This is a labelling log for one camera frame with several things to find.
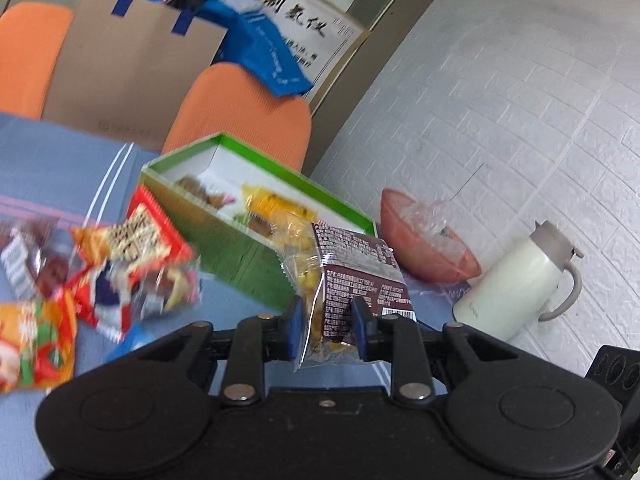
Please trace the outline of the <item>dark brown snack packet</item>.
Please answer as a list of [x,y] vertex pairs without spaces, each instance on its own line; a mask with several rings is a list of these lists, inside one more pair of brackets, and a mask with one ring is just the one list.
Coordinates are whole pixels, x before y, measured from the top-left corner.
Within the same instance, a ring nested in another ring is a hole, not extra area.
[[374,316],[416,320],[408,286],[384,240],[295,214],[276,214],[271,234],[283,272],[303,299],[298,368],[359,360],[354,299],[362,299]]

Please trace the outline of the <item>yellow corn snack packet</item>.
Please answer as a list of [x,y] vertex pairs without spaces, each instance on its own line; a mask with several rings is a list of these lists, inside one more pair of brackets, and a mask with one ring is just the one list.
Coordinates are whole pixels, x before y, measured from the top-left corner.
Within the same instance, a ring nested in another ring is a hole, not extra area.
[[241,190],[247,210],[265,220],[269,220],[276,212],[294,214],[294,216],[310,222],[315,222],[318,219],[314,210],[273,192],[269,188],[243,184]]

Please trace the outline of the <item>white blue cartoon snack packet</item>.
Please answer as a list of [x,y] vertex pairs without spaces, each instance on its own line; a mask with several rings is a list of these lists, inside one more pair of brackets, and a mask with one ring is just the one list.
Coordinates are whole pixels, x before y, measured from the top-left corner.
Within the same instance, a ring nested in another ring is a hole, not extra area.
[[122,261],[88,266],[64,286],[77,317],[112,341],[132,326],[172,315],[201,302],[200,260],[167,261],[134,275]]

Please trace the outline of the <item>red plastic bowl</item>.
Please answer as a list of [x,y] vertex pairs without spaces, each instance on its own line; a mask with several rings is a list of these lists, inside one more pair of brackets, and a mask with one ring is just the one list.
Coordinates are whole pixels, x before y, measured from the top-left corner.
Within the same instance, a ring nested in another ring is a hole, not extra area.
[[380,228],[398,263],[415,278],[452,284],[477,278],[482,267],[462,238],[447,224],[444,203],[424,203],[384,188]]

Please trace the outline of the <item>green cardboard box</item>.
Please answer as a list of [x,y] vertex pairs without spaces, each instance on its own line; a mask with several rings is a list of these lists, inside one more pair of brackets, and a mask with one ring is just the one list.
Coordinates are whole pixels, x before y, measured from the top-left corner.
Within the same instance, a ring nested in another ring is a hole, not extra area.
[[375,236],[375,221],[301,174],[218,133],[143,166],[139,183],[200,255],[201,269],[273,310],[294,289],[258,198],[274,195],[330,226]]

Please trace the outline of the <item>red noodle snack packet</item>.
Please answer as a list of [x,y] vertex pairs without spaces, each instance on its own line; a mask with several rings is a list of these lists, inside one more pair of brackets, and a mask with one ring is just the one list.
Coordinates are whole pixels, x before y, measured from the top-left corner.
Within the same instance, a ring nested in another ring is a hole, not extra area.
[[194,250],[166,216],[152,193],[139,185],[132,194],[126,219],[112,226],[71,228],[80,258],[89,266],[123,261],[128,271],[155,268],[166,262],[189,262]]

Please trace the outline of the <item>orange green snack packet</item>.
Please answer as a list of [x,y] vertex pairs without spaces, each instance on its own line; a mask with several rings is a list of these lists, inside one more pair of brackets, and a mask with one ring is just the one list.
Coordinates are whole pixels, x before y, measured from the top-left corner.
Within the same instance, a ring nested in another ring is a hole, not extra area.
[[1,393],[55,388],[72,379],[77,318],[64,296],[1,305]]

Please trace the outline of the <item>brown bar snack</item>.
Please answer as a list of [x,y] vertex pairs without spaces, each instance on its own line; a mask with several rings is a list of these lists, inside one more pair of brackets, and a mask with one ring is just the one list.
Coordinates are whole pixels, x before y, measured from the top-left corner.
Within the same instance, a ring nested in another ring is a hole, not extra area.
[[1,267],[18,301],[51,298],[70,275],[70,250],[56,217],[1,220]]

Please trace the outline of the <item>right orange chair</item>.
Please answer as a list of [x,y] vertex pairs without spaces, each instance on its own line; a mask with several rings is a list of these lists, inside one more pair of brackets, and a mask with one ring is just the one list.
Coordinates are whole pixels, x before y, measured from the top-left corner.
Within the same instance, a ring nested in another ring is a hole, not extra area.
[[300,171],[311,135],[310,108],[300,96],[274,96],[239,65],[217,63],[192,84],[162,152],[221,132]]

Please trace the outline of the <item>orange chair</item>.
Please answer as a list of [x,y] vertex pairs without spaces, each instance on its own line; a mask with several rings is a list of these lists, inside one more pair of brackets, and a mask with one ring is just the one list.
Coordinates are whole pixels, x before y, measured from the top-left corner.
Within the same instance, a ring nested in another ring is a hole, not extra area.
[[1,15],[1,111],[40,119],[74,18],[65,6],[21,2]]
[[221,132],[300,171],[311,135],[310,108],[300,96],[274,96],[239,65],[217,63],[192,84],[162,152]]

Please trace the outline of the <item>blue tablecloth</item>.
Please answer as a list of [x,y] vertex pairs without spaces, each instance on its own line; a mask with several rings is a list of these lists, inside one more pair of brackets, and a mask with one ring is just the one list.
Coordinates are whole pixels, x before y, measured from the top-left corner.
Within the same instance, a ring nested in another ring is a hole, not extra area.
[[[92,220],[116,223],[126,212],[142,166],[155,154],[133,143],[119,143],[47,122],[1,113],[1,218],[58,217],[60,242],[70,244],[68,225]],[[409,278],[411,300],[423,326],[441,330],[452,321],[449,295],[438,296]],[[202,277],[203,302],[146,326],[143,342],[160,338],[194,321],[230,330],[243,318],[276,313],[218,278]],[[115,344],[81,323],[76,340],[75,375],[107,360]],[[266,365],[267,385],[275,387],[359,387],[390,385],[390,366],[327,365],[292,371],[292,363]],[[43,390],[1,395],[1,479],[42,479],[51,470],[35,433],[35,414]]]

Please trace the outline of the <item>blue fabric bag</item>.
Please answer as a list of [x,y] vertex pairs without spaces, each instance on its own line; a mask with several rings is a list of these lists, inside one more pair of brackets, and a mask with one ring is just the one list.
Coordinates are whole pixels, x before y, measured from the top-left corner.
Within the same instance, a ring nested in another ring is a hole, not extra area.
[[314,86],[264,12],[240,13],[220,0],[171,0],[169,5],[227,29],[214,64],[241,66],[278,98],[303,96]]

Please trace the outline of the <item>framed calligraphy poster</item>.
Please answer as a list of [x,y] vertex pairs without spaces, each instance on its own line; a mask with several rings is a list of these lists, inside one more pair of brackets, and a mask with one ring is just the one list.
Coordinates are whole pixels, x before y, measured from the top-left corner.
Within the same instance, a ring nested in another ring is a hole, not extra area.
[[264,12],[290,47],[304,75],[314,84],[301,96],[318,102],[344,63],[358,49],[367,31],[324,0],[262,0]]

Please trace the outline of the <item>brown paper bag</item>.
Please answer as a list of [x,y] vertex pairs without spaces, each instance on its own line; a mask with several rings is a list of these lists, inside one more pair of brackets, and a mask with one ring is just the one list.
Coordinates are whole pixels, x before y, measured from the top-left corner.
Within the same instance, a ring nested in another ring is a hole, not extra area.
[[226,32],[190,9],[146,0],[82,0],[55,63],[42,118],[158,152]]

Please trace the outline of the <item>left orange chair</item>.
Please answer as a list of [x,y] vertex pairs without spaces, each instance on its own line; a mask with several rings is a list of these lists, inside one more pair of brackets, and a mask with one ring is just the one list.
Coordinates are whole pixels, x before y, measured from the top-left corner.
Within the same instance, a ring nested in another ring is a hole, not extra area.
[[65,6],[21,2],[1,15],[1,111],[40,119],[74,18]]

